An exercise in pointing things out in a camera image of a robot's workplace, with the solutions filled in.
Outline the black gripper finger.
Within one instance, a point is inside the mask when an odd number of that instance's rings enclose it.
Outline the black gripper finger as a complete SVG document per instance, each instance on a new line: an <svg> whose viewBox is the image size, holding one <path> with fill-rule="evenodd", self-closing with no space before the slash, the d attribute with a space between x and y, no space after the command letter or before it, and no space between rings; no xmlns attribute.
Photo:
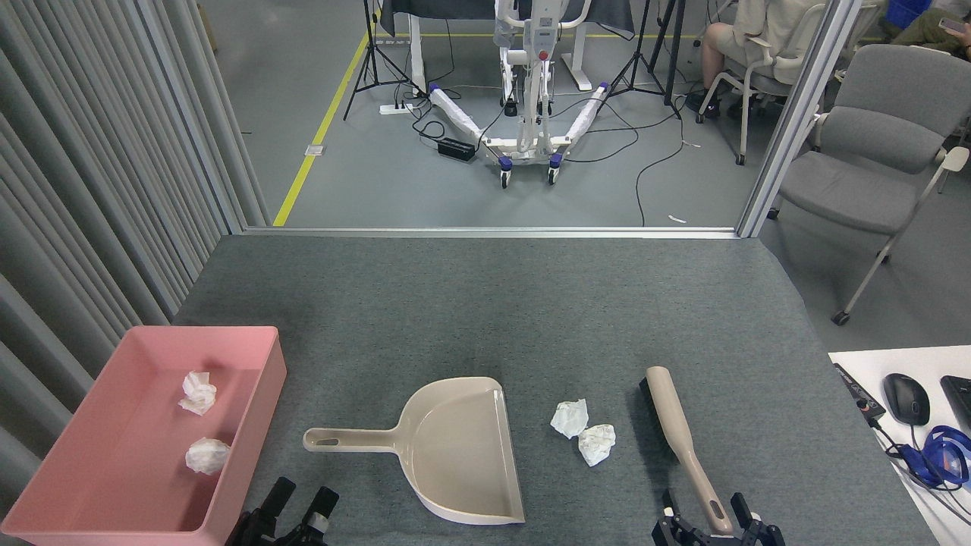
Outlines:
<svg viewBox="0 0 971 546"><path fill-rule="evenodd" d="M731 506L742 529L741 545L786 545L779 526L766 524L759 515L750 511L742 493L732 494Z"/></svg>
<svg viewBox="0 0 971 546"><path fill-rule="evenodd" d="M288 478L278 477L262 504L242 512L226 545L273 545L278 517L295 488L296 484Z"/></svg>
<svg viewBox="0 0 971 546"><path fill-rule="evenodd" d="M707 534L682 517L670 488L661 494L661 503L662 518L653 528L655 545L709 545Z"/></svg>
<svg viewBox="0 0 971 546"><path fill-rule="evenodd" d="M287 535L288 545L326 545L325 533L340 495L322 486L313 498L301 523Z"/></svg>

